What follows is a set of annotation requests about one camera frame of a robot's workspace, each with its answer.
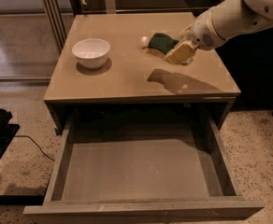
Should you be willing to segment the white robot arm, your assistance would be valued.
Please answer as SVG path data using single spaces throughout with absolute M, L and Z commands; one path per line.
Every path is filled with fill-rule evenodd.
M 273 28 L 273 0 L 224 0 L 186 27 L 165 59 L 173 64 L 183 63 L 198 49 L 216 49 L 238 35 L 270 28 Z

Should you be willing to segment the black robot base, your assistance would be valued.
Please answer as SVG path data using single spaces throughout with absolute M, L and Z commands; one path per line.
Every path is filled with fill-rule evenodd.
M 20 129 L 19 124 L 10 124 L 12 114 L 5 109 L 0 109 L 0 160 L 9 144 Z M 44 197 L 38 194 L 6 195 L 0 194 L 0 204 L 5 205 L 40 205 Z

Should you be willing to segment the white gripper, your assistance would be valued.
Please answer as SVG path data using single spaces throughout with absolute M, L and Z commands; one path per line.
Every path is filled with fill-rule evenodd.
M 225 43 L 213 26 L 211 9 L 200 14 L 192 26 L 184 28 L 180 32 L 180 38 L 187 40 L 181 40 L 165 56 L 165 60 L 171 64 L 182 63 L 192 58 L 195 49 L 212 50 Z

